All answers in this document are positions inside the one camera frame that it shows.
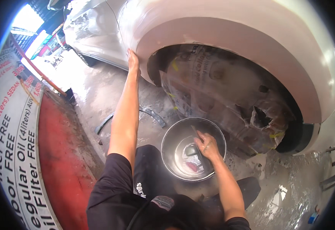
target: tire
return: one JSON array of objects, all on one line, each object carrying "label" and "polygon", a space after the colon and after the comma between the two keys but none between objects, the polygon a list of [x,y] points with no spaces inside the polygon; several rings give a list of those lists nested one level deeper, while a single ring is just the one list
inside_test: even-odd
[{"label": "tire", "polygon": [[88,67],[93,67],[96,65],[96,63],[98,62],[98,60],[85,56],[85,55],[81,55],[77,50],[73,49],[74,52],[78,55],[78,57],[88,66]]}]

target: tattoo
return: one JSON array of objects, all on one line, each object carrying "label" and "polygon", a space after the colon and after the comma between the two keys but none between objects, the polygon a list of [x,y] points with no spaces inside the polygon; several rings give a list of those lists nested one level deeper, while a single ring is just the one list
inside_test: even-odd
[{"label": "tattoo", "polygon": [[212,144],[212,141],[210,140],[210,141],[208,142],[208,144],[206,145],[206,147],[203,149],[203,152],[206,152],[207,147],[210,146],[211,144]]}]

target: metal bowl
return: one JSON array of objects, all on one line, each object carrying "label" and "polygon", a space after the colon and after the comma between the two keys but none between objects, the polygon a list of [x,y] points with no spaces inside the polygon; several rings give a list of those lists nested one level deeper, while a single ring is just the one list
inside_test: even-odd
[{"label": "metal bowl", "polygon": [[207,158],[200,158],[193,140],[195,133],[192,126],[202,133],[212,135],[225,159],[226,142],[223,133],[216,124],[200,117],[182,119],[168,129],[162,140],[161,157],[166,168],[175,177],[187,182],[200,182],[212,177],[215,171]]}]

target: man's arm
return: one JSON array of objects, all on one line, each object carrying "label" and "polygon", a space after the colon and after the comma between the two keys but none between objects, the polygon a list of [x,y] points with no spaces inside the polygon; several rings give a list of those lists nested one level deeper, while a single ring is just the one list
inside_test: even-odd
[{"label": "man's arm", "polygon": [[133,173],[139,123],[138,78],[140,71],[136,54],[128,49],[128,55],[128,77],[111,123],[110,146],[107,154],[116,153],[124,156],[129,161]]},{"label": "man's arm", "polygon": [[224,163],[215,138],[208,133],[203,134],[200,131],[197,131],[197,133],[204,142],[202,143],[199,138],[194,138],[194,141],[202,154],[212,162],[215,169],[219,184],[220,201],[224,208],[224,221],[233,217],[246,218],[242,192],[232,173]]}]

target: fender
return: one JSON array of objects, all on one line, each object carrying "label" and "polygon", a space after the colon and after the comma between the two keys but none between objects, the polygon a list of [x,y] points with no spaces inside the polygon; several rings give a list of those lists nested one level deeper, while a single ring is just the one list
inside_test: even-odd
[{"label": "fender", "polygon": [[205,44],[237,53],[268,70],[292,94],[305,123],[322,123],[335,110],[335,44],[306,1],[108,1],[124,46],[147,62],[174,44]]}]

